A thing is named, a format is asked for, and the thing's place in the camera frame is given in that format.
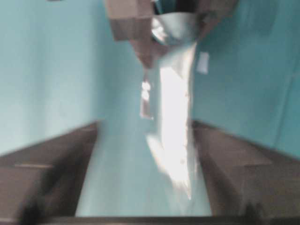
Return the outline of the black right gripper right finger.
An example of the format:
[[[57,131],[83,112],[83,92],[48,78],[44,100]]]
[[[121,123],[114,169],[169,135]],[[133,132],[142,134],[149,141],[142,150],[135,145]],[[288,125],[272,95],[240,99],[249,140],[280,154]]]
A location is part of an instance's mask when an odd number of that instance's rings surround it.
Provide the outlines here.
[[[196,120],[192,130],[214,216],[299,219],[298,158]]]

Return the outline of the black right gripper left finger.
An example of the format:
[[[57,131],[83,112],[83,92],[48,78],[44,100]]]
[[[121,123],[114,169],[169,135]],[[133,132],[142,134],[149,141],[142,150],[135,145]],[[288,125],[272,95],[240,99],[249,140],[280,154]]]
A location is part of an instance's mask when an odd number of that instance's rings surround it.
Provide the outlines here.
[[[0,157],[0,218],[73,217],[98,121]]]

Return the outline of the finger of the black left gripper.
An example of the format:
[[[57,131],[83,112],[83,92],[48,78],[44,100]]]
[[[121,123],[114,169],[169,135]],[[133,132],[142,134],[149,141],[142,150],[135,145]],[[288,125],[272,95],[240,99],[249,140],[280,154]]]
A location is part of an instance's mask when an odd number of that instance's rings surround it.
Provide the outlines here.
[[[158,44],[151,32],[154,3],[151,0],[106,0],[105,9],[113,38],[128,41],[145,69],[166,54],[168,47]]]
[[[204,39],[223,19],[231,16],[238,0],[198,0],[196,14],[200,19],[200,39]]]

